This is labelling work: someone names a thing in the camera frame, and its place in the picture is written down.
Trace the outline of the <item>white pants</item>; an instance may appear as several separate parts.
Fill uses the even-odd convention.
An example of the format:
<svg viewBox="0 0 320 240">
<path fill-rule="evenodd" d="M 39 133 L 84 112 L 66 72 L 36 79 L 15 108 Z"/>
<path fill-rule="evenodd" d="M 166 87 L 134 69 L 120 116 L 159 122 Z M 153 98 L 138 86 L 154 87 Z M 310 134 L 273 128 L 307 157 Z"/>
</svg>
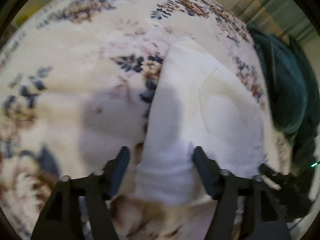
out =
<svg viewBox="0 0 320 240">
<path fill-rule="evenodd" d="M 196 146 L 242 178 L 265 160 L 261 110 L 240 80 L 191 38 L 173 43 L 149 113 L 135 196 L 167 205 L 209 197 L 191 159 Z"/>
</svg>

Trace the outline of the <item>dark green velvet cloth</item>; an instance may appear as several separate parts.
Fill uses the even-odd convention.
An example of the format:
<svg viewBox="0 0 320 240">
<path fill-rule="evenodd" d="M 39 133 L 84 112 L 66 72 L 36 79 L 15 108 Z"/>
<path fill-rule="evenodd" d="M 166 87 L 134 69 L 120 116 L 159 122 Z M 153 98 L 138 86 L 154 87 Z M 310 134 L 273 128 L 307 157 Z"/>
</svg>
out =
<svg viewBox="0 0 320 240">
<path fill-rule="evenodd" d="M 319 126 L 319 86 L 313 68 L 296 39 L 289 42 L 247 25 L 263 70 L 274 126 L 292 146 L 292 164 L 315 162 Z"/>
</svg>

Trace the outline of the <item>floral fleece blanket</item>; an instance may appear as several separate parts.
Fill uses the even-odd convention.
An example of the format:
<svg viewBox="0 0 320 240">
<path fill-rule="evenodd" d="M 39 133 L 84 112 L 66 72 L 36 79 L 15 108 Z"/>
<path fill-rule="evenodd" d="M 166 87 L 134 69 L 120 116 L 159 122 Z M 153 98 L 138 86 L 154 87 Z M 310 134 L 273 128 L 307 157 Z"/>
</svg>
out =
<svg viewBox="0 0 320 240">
<path fill-rule="evenodd" d="M 1 209 L 20 239 L 63 174 L 90 174 L 144 140 L 164 56 L 185 36 L 252 93 L 270 164 L 289 172 L 253 41 L 230 10 L 215 0 L 53 0 L 1 50 Z"/>
</svg>

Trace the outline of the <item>striped curtain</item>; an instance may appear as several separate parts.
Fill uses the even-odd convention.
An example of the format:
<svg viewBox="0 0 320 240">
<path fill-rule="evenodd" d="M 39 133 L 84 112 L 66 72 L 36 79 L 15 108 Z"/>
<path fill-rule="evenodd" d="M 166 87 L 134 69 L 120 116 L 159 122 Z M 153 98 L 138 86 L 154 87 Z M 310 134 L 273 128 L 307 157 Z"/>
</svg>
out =
<svg viewBox="0 0 320 240">
<path fill-rule="evenodd" d="M 316 29 L 293 0 L 240 0 L 232 12 L 246 24 L 285 42 L 294 37 L 305 44 L 318 36 Z"/>
</svg>

